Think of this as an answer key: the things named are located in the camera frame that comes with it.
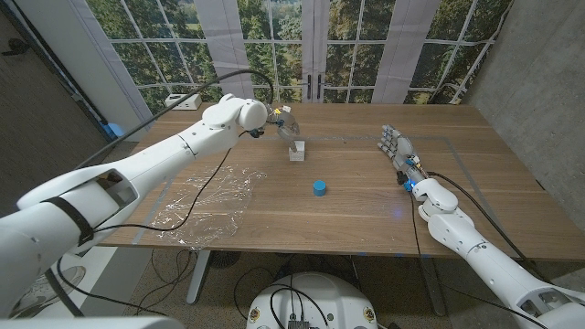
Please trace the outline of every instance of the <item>clear plastic sheet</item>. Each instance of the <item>clear plastic sheet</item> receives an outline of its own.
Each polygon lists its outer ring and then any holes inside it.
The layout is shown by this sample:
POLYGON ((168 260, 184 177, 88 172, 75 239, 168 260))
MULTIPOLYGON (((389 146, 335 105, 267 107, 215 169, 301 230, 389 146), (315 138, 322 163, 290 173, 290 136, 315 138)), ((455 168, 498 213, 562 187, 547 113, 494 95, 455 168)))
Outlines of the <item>clear plastic sheet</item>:
MULTIPOLYGON (((193 201, 216 168, 197 173, 181 183, 179 189, 173 187, 166 197, 166 205, 154 218, 151 226, 169 228, 178 226, 186 217, 193 201)), ((225 166, 203 190, 187 223, 179 229, 157 232, 151 231, 165 242, 203 249, 214 239, 234 235, 241 225, 242 214, 252 197, 252 189, 266 174, 237 166, 225 166)))

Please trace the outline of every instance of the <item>concrete wall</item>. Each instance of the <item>concrete wall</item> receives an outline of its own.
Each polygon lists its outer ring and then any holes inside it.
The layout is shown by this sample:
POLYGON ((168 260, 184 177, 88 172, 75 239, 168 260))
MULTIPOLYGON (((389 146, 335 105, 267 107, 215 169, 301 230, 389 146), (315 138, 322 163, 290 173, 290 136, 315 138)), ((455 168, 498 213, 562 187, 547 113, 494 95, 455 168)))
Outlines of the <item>concrete wall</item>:
POLYGON ((516 0, 463 102, 585 231, 585 2, 516 0))

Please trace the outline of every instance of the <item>blue bottle cap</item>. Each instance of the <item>blue bottle cap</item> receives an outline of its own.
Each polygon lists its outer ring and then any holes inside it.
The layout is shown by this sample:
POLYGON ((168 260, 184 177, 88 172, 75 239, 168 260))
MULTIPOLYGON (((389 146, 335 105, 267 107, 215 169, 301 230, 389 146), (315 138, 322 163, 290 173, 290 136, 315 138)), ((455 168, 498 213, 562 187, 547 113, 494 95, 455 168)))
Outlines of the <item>blue bottle cap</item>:
POLYGON ((325 195, 325 182, 324 181, 315 181, 313 183, 313 193, 316 196, 324 196, 325 195))

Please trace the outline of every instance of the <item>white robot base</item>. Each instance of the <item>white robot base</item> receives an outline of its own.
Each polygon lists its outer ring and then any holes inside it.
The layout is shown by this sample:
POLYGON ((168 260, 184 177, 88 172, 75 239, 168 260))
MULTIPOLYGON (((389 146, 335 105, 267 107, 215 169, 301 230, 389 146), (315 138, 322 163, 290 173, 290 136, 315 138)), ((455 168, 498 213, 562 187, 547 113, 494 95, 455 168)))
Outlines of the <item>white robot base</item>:
POLYGON ((246 328, 279 329, 272 310, 285 328, 378 328, 376 313, 367 297, 346 281, 324 273, 294 274, 264 289, 252 302, 246 328), (289 289, 291 286, 298 295, 289 289))

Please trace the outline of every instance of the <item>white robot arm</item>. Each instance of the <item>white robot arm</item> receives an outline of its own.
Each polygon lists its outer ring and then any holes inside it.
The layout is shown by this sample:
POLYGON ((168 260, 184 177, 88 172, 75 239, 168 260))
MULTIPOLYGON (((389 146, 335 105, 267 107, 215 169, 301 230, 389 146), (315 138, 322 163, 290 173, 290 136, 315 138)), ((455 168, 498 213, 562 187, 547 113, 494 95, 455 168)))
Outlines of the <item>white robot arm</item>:
POLYGON ((55 261, 100 243, 125 222, 144 197, 199 157, 227 151, 238 127, 266 124, 264 104, 231 94, 207 108, 202 120, 121 161, 75 170, 18 200, 20 211, 0 218, 0 318, 55 261))
MULTIPOLYGON (((536 279, 491 244, 459 209, 457 197, 428 178, 408 138, 390 125, 383 128, 378 147, 392 159, 399 171, 399 183, 422 202, 419 214, 428 222, 432 237, 467 261, 505 307, 548 329, 582 328, 585 293, 536 279)), ((514 318, 521 328, 542 327, 515 314, 514 318)))

